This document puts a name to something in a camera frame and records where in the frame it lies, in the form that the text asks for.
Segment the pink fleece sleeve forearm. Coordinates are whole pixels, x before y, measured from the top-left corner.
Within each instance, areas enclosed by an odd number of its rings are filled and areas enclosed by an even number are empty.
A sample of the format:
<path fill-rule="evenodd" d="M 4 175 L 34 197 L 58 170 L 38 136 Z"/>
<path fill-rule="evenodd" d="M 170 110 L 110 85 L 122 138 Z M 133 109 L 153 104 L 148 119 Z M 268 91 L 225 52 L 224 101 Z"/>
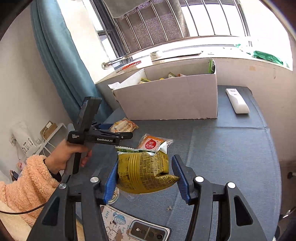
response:
<path fill-rule="evenodd" d="M 22 175 L 11 184 L 1 182 L 1 209 L 17 214 L 1 214 L 1 221 L 8 230 L 28 231 L 35 223 L 41 208 L 61 182 L 61 175 L 51 173 L 44 163 L 45 156 L 31 156 Z"/>

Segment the person's left hand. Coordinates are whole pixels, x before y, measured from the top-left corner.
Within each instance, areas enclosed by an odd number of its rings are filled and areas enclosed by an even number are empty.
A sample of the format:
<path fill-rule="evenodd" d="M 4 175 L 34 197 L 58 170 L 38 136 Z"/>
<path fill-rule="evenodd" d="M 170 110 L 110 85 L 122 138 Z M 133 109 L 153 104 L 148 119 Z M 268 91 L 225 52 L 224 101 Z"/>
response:
<path fill-rule="evenodd" d="M 44 160 L 44 163 L 51 173 L 57 174 L 66 169 L 67 162 L 75 153 L 86 153 L 86 156 L 80 161 L 80 166 L 84 167 L 92 156 L 92 149 L 88 149 L 84 145 L 71 144 L 64 139 Z"/>

